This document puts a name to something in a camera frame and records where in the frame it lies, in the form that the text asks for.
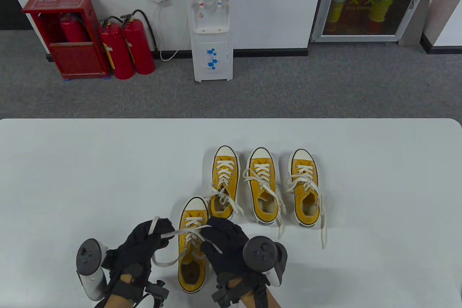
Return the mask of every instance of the yellow sneaker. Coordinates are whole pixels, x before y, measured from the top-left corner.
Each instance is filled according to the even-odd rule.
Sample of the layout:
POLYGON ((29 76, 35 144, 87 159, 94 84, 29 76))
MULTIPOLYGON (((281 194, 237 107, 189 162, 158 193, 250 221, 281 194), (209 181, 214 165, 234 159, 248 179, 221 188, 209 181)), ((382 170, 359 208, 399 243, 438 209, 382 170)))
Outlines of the yellow sneaker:
POLYGON ((284 230, 281 210, 285 213, 286 206, 276 194, 276 172, 273 158, 267 149, 258 148, 250 155, 243 176, 252 194, 255 219, 263 225, 277 221, 278 238, 281 238, 284 230))
POLYGON ((302 227, 313 227, 321 216, 321 241, 327 243, 326 211, 318 188, 318 171, 310 153, 305 149, 295 151, 289 159, 287 193, 294 194, 295 220, 302 227))
POLYGON ((178 258, 164 264, 157 262, 155 256, 152 257, 154 264, 159 267, 168 267, 178 261, 178 280, 183 291, 189 294, 198 292, 206 281, 208 260, 201 252, 204 239, 200 229, 205 227, 208 218, 206 201, 199 196, 191 198, 183 208, 178 231, 162 236, 178 235, 178 258))
POLYGON ((212 167, 211 215, 228 220, 231 220, 234 212, 244 216, 243 209, 236 201, 240 175, 241 167, 236 153, 226 145, 220 147, 212 167))

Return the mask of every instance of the water dispenser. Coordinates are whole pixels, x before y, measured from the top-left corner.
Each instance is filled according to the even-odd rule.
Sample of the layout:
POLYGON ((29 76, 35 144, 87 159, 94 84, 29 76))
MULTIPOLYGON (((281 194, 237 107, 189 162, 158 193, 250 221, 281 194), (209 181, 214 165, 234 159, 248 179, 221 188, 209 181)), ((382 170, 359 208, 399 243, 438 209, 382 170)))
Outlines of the water dispenser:
POLYGON ((195 80, 232 79, 231 0, 187 0, 195 80))

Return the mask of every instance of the shoelace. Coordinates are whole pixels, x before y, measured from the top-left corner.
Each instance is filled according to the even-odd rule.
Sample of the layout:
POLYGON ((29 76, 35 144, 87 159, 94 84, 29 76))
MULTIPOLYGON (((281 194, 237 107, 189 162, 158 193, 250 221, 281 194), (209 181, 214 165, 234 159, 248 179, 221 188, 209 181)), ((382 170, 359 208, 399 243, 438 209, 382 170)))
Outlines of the shoelace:
MULTIPOLYGON (((154 220, 152 221, 151 228, 149 230, 149 234, 152 234, 152 232, 154 231, 155 224, 157 223, 157 220, 159 220, 159 217, 155 217, 154 220)), ((209 242, 215 247, 215 249, 220 254, 223 253, 221 251, 221 249, 218 248, 214 243, 210 242, 209 240, 206 240, 201 235, 201 233, 199 231, 200 229, 203 229, 205 227, 210 227, 209 225, 203 225, 202 224, 204 222, 204 219, 202 217, 187 217, 187 218, 185 218, 185 222, 186 222, 186 224, 185 224, 183 229, 179 229, 179 230, 170 232, 168 234, 162 234, 160 236, 161 238, 168 238, 168 237, 172 237, 172 236, 176 236, 176 235, 180 235, 180 234, 186 234, 184 249, 180 253, 180 255, 177 257, 176 260, 174 260, 172 262, 162 263, 162 262, 157 262, 155 254, 152 256, 152 262, 157 267, 169 267, 169 266, 174 265, 175 263, 177 263, 179 260, 181 260, 186 255, 186 253, 188 251, 188 244, 191 243, 191 245, 194 248, 198 248, 199 247, 199 245, 198 245, 199 241, 209 242)), ((205 255, 198 256, 195 252, 192 252, 192 255, 196 260, 202 260, 205 257, 205 255)))
POLYGON ((212 198, 213 196, 220 197, 220 203, 225 205, 228 202, 231 205, 233 211, 235 211, 240 217, 244 216, 244 210, 239 206, 231 196, 225 194, 226 188, 229 186, 231 176, 234 171, 234 162, 233 161, 217 161, 218 170, 218 187, 222 186, 223 188, 218 191, 212 184, 212 192, 208 197, 212 198))
POLYGON ((255 171, 251 168, 247 168, 242 176, 244 177, 245 181, 257 181, 258 186, 260 187, 260 191, 265 190, 268 194, 274 197, 276 200, 276 204, 278 206, 278 214, 276 216, 276 221, 279 225, 279 234, 278 239, 281 239, 282 234, 284 233, 284 225, 282 224, 282 216, 281 216, 281 209, 282 212, 285 214, 286 206, 284 201, 274 192, 271 190, 270 184, 270 164, 254 164, 255 171))
POLYGON ((284 181, 284 184, 288 186, 286 194, 293 194, 295 187, 299 183, 303 184, 303 190, 305 193, 307 193, 310 188, 317 192, 318 198, 316 199, 316 206, 319 208, 319 213, 321 215, 321 243, 322 249, 325 249, 327 245, 326 209, 319 187, 313 181, 313 167, 298 165, 297 169, 298 174, 291 174, 284 181))

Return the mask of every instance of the fire extinguisher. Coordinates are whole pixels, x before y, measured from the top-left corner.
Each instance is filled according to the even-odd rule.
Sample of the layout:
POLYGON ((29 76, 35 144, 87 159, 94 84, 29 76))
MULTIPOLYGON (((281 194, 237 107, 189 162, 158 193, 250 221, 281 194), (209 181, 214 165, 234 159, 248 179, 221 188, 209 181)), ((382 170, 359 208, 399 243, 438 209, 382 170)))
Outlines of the fire extinguisher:
POLYGON ((123 23, 121 19, 114 16, 104 19, 99 26, 99 36, 103 41, 115 77, 122 80, 130 79, 135 74, 132 57, 122 33, 122 26, 112 23, 111 19, 123 23))
POLYGON ((374 0, 374 4, 369 12, 367 19, 366 32, 371 35, 377 35, 382 31, 383 22, 388 9, 394 0, 374 0))
POLYGON ((340 20, 340 16, 342 15, 346 2, 347 0, 332 0, 329 14, 327 16, 325 31, 333 32, 337 29, 337 23, 340 20))
POLYGON ((90 41, 85 24, 78 16, 66 13, 61 17, 60 25, 68 42, 75 43, 90 41))
POLYGON ((149 75, 155 71, 156 65, 152 57, 149 41, 146 36, 146 31, 143 22, 139 19, 134 19, 134 15, 140 12, 146 20, 152 40, 154 42, 154 49, 156 49, 156 39, 152 31, 151 24, 149 23, 146 14, 140 9, 135 10, 132 14, 121 16, 124 19, 122 31, 127 41, 128 48, 132 54, 136 70, 141 75, 149 75))

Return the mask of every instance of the white rubber toe cap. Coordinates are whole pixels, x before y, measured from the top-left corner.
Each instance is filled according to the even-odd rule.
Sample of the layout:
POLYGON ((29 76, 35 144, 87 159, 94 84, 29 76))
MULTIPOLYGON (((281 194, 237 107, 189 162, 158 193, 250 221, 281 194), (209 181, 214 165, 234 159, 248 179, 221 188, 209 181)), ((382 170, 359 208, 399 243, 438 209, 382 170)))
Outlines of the white rubber toe cap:
POLYGON ((265 148, 258 148, 252 154, 252 159, 271 159, 269 151, 265 148))
POLYGON ((314 161, 310 153, 308 153, 305 149, 299 149, 298 151, 296 151, 293 156, 293 159, 314 161))
POLYGON ((231 156, 231 157, 236 157, 236 154, 232 151, 230 147, 227 145, 222 146, 221 148, 218 149, 217 155, 216 156, 231 156))
POLYGON ((194 196, 192 199, 188 201, 184 210, 185 211, 206 211, 207 203, 202 197, 194 196))

